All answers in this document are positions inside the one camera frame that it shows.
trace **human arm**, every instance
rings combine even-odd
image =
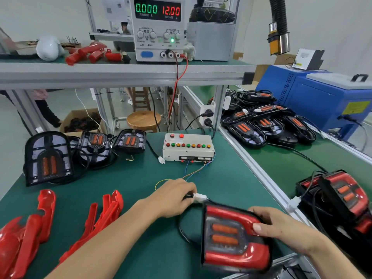
[[[322,279],[365,279],[324,234],[275,208],[249,209],[266,224],[254,224],[258,235],[277,238],[296,252],[308,256]]]
[[[169,180],[149,197],[137,201],[125,214],[73,253],[45,279],[110,279],[143,232],[159,217],[181,214],[196,193],[194,183]]]

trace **power supply knob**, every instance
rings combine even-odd
[[[150,32],[150,38],[155,39],[156,38],[156,33],[154,31]]]
[[[137,32],[137,37],[138,37],[138,38],[143,38],[144,36],[145,36],[145,34],[143,34],[143,31],[139,30],[139,31]]]

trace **red voltage display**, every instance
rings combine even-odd
[[[169,22],[181,21],[181,3],[134,0],[136,18],[150,20],[166,20]]]

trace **electrical outlet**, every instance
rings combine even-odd
[[[215,109],[216,109],[216,103],[214,101],[211,102],[210,105],[202,105],[200,106],[200,115],[202,113],[205,113],[206,110],[211,110],[213,113],[215,112]],[[202,127],[207,127],[204,125],[204,121],[207,119],[207,118],[210,118],[211,121],[212,121],[212,124],[214,124],[214,121],[213,121],[213,117],[199,117],[199,123],[202,125]]]

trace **blue power button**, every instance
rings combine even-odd
[[[154,54],[151,51],[143,51],[143,52],[141,52],[141,57],[143,57],[143,58],[152,58],[153,56],[154,56]]]

